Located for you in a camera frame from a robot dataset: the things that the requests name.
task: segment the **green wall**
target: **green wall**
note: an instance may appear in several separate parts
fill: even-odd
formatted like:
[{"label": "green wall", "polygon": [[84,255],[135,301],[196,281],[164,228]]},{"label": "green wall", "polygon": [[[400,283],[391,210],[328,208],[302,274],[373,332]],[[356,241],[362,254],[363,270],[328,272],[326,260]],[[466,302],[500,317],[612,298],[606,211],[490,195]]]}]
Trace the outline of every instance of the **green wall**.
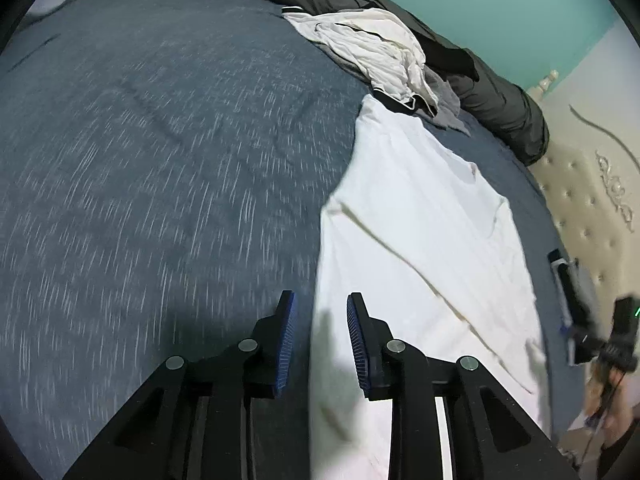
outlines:
[{"label": "green wall", "polygon": [[568,75],[617,16],[607,0],[393,1],[523,88]]}]

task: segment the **black wire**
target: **black wire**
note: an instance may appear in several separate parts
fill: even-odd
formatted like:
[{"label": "black wire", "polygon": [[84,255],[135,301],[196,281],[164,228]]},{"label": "black wire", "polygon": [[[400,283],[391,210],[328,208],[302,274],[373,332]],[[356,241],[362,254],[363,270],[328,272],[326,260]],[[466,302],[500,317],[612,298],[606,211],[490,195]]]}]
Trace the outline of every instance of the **black wire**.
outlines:
[{"label": "black wire", "polygon": [[[609,397],[608,405],[605,407],[604,411],[602,412],[602,418],[600,420],[605,420],[607,418],[607,415],[609,414],[609,410],[613,406],[613,399],[616,398],[616,391],[618,390],[618,386],[620,386],[620,383],[622,382],[622,379],[625,378],[625,375],[626,374],[622,374],[622,377],[620,377],[620,380],[616,383],[616,386],[614,386],[613,392]],[[587,452],[589,451],[589,448],[591,447],[591,443],[593,442],[593,437],[596,436],[596,433],[598,433],[598,430],[599,428],[596,428],[596,430],[593,431],[593,433],[591,434],[591,437],[589,438],[589,441],[587,442],[587,447],[584,448],[584,453],[582,454],[582,458],[580,459],[580,463],[579,463],[580,465],[578,466],[578,473],[581,471],[582,466],[584,465],[584,460],[587,458]]]}]

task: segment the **beige upholstered headboard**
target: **beige upholstered headboard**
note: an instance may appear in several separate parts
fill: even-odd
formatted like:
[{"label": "beige upholstered headboard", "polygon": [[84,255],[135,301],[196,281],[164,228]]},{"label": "beige upholstered headboard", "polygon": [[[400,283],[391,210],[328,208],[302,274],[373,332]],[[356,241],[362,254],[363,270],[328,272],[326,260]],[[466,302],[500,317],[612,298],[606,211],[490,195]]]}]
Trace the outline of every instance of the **beige upholstered headboard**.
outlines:
[{"label": "beige upholstered headboard", "polygon": [[567,251],[591,271],[608,335],[614,300],[640,293],[640,164],[589,110],[541,108],[551,141],[530,169]]}]

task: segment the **mattress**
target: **mattress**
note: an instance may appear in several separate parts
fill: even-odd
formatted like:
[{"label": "mattress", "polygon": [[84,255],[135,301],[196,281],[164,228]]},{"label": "mattress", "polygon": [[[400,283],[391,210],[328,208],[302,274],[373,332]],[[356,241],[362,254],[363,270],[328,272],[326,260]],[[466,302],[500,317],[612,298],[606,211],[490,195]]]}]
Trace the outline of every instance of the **mattress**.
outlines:
[{"label": "mattress", "polygon": [[[60,478],[172,354],[211,356],[298,293],[290,387],[257,404],[261,478],[308,478],[320,210],[366,86],[264,0],[78,0],[0,56],[0,417]],[[546,254],[513,153],[470,115],[430,131],[511,203],[538,299],[554,428],[577,415]]]}]

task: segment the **human hand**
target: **human hand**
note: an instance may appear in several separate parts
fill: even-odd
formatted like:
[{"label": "human hand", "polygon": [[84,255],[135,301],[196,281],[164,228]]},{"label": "human hand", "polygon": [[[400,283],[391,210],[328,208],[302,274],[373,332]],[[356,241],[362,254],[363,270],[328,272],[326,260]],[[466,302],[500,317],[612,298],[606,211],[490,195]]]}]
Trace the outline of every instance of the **human hand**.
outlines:
[{"label": "human hand", "polygon": [[[598,380],[598,375],[596,370],[587,383],[584,405],[584,413],[587,416],[594,415],[600,407],[604,385]],[[604,447],[613,446],[628,431],[634,421],[627,397],[627,381],[624,374],[620,370],[612,368],[609,373],[609,383],[615,389],[615,394],[609,411],[604,415],[602,425]]]}]

